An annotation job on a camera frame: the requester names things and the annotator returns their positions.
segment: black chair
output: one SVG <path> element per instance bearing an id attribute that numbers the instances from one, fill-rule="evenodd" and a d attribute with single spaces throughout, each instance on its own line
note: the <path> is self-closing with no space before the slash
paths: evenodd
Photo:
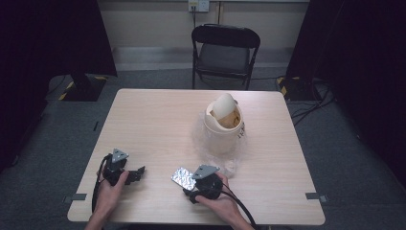
<path id="1" fill-rule="evenodd" d="M 245 90 L 250 86 L 257 51 L 259 36 L 252 30 L 242 27 L 205 24 L 192 31 L 193 69 L 192 88 L 195 73 L 242 79 Z M 201 43 L 200 53 L 197 44 Z"/>

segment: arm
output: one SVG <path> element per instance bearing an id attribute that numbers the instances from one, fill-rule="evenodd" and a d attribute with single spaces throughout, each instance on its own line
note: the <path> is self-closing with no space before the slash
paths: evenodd
<path id="1" fill-rule="evenodd" d="M 120 194 L 122 193 L 127 177 L 128 171 L 123 172 L 115 186 L 111 186 L 107 180 L 102 180 L 95 211 L 87 222 L 85 230 L 102 229 L 119 202 Z"/>
<path id="2" fill-rule="evenodd" d="M 223 183 L 229 187 L 228 178 L 219 172 L 217 175 L 220 177 Z M 223 186 L 222 190 L 230 193 L 230 190 L 227 189 L 226 186 Z M 196 201 L 212 209 L 221 219 L 230 224 L 234 230 L 254 229 L 242 216 L 238 209 L 237 203 L 227 195 L 221 194 L 218 199 L 207 199 L 202 195 L 197 195 Z"/>

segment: person's right hand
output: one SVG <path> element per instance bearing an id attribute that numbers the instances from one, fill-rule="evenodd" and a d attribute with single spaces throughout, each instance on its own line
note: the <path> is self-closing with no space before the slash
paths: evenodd
<path id="1" fill-rule="evenodd" d="M 216 173 L 223 184 L 229 187 L 228 178 L 220 173 Z M 231 194 L 232 192 L 223 185 L 222 190 Z M 238 209 L 237 203 L 227 195 L 221 194 L 217 199 L 207 199 L 203 195 L 197 195 L 196 201 L 212 209 L 221 219 L 230 224 L 235 230 L 248 230 L 254 229 L 245 218 L 242 216 Z"/>

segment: gray floor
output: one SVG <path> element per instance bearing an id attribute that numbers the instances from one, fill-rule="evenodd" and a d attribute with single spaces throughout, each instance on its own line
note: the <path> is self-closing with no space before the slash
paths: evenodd
<path id="1" fill-rule="evenodd" d="M 57 98 L 71 79 L 69 76 L 52 79 L 50 90 L 55 90 L 47 96 L 49 104 L 42 121 L 21 152 L 18 164 L 0 174 L 1 230 L 83 229 L 85 223 L 73 223 L 66 218 L 69 204 L 62 199 L 76 192 L 116 92 L 121 88 L 191 88 L 192 70 L 186 68 L 191 57 L 187 57 L 188 52 L 183 57 L 170 52 L 148 57 L 140 50 L 137 52 L 138 57 L 126 49 L 113 52 L 119 77 L 109 78 L 95 103 L 59 101 Z M 139 63 L 130 57 L 140 60 Z M 284 74 L 285 66 L 278 65 L 286 62 L 280 58 L 259 63 L 268 66 L 255 68 L 256 80 L 252 80 L 250 90 L 278 90 L 274 78 Z M 242 85 L 235 80 L 204 79 L 197 81 L 197 88 L 242 89 Z M 323 84 L 318 89 L 321 94 L 327 92 Z M 294 115 L 314 104 L 288 102 L 287 107 Z M 331 103 L 310 113 L 295 128 L 316 190 L 328 199 L 322 204 L 326 223 L 273 226 L 273 229 L 406 229 L 405 191 L 385 163 L 357 139 L 350 116 L 340 104 Z M 122 226 L 126 225 L 109 223 L 106 229 Z"/>

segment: chair seat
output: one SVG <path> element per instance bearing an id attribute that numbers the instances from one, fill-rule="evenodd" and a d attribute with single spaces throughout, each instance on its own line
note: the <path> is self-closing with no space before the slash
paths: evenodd
<path id="1" fill-rule="evenodd" d="M 196 67 L 201 71 L 246 75 L 249 58 L 248 48 L 203 44 Z"/>

